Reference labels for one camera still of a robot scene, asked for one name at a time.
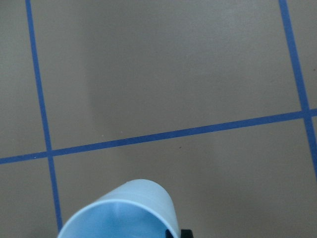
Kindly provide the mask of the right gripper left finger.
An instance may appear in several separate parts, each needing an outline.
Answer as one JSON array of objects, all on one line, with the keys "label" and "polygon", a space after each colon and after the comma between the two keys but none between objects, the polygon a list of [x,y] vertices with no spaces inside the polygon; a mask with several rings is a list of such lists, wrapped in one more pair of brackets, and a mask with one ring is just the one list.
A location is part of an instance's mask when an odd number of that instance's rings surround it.
[{"label": "right gripper left finger", "polygon": [[166,238],[173,238],[173,235],[171,234],[171,232],[169,230],[165,231],[165,237]]}]

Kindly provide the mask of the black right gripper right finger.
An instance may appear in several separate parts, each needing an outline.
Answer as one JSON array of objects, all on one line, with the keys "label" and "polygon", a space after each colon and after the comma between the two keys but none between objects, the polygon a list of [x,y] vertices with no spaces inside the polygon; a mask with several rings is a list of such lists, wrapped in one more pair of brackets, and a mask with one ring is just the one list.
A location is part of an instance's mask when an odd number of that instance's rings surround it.
[{"label": "black right gripper right finger", "polygon": [[182,229],[181,238],[193,238],[193,232],[191,229]]}]

